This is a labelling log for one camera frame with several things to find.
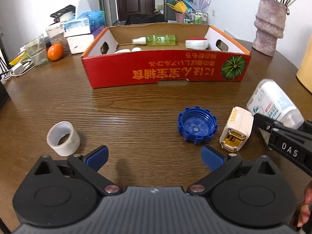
pink vase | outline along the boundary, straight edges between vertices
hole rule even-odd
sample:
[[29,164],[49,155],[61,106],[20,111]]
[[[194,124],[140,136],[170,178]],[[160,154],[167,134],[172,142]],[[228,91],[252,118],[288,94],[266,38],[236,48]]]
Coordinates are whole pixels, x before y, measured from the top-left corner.
[[252,47],[257,51],[273,56],[277,39],[284,37],[287,7],[274,0],[260,0],[255,16],[257,33]]

blue gripper pad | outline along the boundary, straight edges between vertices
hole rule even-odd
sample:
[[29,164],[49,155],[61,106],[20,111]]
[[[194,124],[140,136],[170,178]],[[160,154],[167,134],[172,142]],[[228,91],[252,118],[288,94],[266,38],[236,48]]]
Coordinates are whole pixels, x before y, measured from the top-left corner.
[[227,157],[217,152],[214,148],[206,145],[202,147],[202,161],[210,169],[214,171],[224,164]]
[[106,164],[108,160],[108,148],[102,146],[94,150],[94,153],[86,155],[85,164],[95,170],[96,172],[101,169],[101,167]]

bottle label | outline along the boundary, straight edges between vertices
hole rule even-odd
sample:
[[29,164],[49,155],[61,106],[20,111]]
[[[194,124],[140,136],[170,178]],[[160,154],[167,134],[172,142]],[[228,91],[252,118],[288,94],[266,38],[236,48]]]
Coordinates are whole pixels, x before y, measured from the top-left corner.
[[266,82],[254,95],[251,108],[252,115],[260,113],[280,121],[286,113],[296,109],[296,106],[275,82]]
[[166,42],[166,38],[165,37],[157,37],[157,43],[160,43],[160,44],[165,44]]

white plastic bottle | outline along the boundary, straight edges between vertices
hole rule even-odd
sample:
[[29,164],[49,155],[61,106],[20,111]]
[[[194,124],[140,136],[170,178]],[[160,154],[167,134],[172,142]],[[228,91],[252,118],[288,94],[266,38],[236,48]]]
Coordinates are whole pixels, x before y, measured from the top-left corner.
[[[252,115],[255,113],[263,114],[293,129],[298,129],[305,121],[291,99],[271,79],[260,81],[247,103],[247,109]],[[261,129],[260,132],[266,144],[268,144],[270,134]]]

orange fruit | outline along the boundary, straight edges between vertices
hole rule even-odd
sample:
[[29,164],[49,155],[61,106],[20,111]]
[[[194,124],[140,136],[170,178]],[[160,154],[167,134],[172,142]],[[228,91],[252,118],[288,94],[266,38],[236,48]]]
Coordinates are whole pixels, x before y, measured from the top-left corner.
[[63,56],[63,54],[64,47],[59,43],[50,46],[47,52],[48,58],[52,61],[60,59]]

